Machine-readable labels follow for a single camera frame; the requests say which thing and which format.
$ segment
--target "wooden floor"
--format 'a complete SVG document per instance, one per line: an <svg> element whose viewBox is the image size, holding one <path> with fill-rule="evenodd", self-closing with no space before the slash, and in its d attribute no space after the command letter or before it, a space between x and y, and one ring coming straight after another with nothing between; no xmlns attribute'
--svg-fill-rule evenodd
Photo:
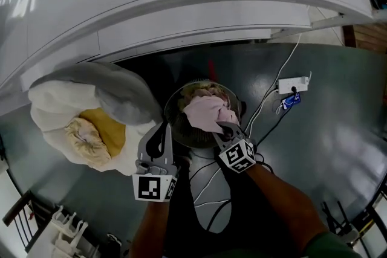
<svg viewBox="0 0 387 258"><path fill-rule="evenodd" d="M344 26L345 46L387 52L387 24Z"/></svg>

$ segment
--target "pink cloth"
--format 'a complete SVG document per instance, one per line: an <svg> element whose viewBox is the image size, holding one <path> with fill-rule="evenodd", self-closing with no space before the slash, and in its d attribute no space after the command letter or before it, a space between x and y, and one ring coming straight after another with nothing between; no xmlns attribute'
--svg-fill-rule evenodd
<svg viewBox="0 0 387 258"><path fill-rule="evenodd" d="M227 103L217 96L194 97L183 112L187 115L192 127L206 132L223 133L217 121L227 121L239 125L234 111L226 108Z"/></svg>

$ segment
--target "white power strip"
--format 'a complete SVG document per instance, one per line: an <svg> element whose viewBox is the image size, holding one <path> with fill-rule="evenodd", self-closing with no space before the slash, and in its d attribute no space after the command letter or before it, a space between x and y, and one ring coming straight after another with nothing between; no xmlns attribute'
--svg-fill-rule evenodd
<svg viewBox="0 0 387 258"><path fill-rule="evenodd" d="M307 91L309 85L309 77L294 77L291 79L279 79L277 81L278 94L289 94L293 92L295 87L297 92Z"/></svg>

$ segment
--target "gray floor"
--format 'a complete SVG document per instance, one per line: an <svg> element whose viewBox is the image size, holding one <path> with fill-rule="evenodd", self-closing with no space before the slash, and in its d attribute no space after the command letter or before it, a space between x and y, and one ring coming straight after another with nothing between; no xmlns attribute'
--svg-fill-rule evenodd
<svg viewBox="0 0 387 258"><path fill-rule="evenodd" d="M120 65L140 73L163 104L182 83L208 77L211 60L217 81L247 103L242 119L245 126L293 47L260 44L193 48L144 56ZM279 177L303 190L318 208L327 201L331 211L339 214L339 199L353 218L372 198L387 171L387 143L380 138L385 123L382 98L386 57L352 48L300 45L281 77L309 76L310 71L310 89L301 94L301 104L293 107L259 151ZM253 128L257 140L278 119L274 111L280 98L274 95L265 104ZM29 107L0 118L0 134L11 173L23 192L32 189L46 200L77 211L100 237L109 231L123 240L132 239L146 204L134 201L131 178L69 163L44 142L29 116ZM197 157L193 161L193 172L209 162ZM194 197L216 169L212 165L195 177ZM228 186L219 173L198 203L228 197ZM204 227L217 207L197 209ZM259 206L253 208L259 213ZM230 206L220 213L213 231L224 228L229 212Z"/></svg>

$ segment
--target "forearm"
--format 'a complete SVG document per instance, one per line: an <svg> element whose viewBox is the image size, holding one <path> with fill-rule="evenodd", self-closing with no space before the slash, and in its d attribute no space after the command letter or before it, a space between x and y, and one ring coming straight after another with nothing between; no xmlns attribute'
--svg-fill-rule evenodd
<svg viewBox="0 0 387 258"><path fill-rule="evenodd" d="M284 221L300 252L313 237L327 231L312 201L300 190L279 179L260 164L248 169L247 174Z"/></svg>
<svg viewBox="0 0 387 258"><path fill-rule="evenodd" d="M169 203L150 202L134 237L130 258L161 258L168 222Z"/></svg>

